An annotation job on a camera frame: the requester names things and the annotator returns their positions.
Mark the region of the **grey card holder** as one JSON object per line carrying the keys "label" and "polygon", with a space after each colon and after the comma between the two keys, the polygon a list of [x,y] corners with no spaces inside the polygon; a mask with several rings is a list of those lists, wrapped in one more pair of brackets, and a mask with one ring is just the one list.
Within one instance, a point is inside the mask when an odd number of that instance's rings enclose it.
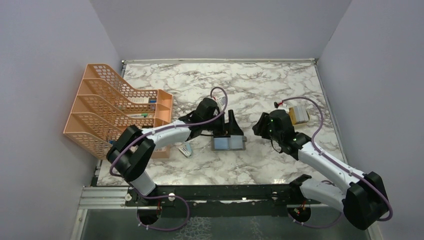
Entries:
{"label": "grey card holder", "polygon": [[211,143],[212,151],[244,151],[246,149],[247,137],[244,135],[228,135],[213,137]]}

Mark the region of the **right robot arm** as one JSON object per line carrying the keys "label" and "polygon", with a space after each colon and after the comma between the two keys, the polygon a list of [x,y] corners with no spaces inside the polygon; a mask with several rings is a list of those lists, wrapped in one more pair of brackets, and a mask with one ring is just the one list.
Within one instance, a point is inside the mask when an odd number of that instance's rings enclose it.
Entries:
{"label": "right robot arm", "polygon": [[289,199],[300,204],[315,200],[343,213],[357,229],[366,230],[390,211],[383,179],[332,158],[311,137],[298,132],[284,110],[262,113],[252,128],[256,136],[276,143],[281,152],[314,168],[332,184],[302,176],[291,182]]}

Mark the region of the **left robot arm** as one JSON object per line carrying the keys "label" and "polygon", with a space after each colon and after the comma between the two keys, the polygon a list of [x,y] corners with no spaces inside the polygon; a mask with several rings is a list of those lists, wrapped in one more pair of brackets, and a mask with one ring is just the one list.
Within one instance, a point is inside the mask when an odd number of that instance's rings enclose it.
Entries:
{"label": "left robot arm", "polygon": [[167,125],[146,129],[128,126],[114,141],[106,159],[138,190],[138,199],[149,206],[157,200],[157,186],[146,172],[153,152],[171,144],[188,142],[204,131],[212,132],[214,151],[243,151],[246,148],[247,138],[233,110],[225,115],[215,100],[204,98],[195,110]]}

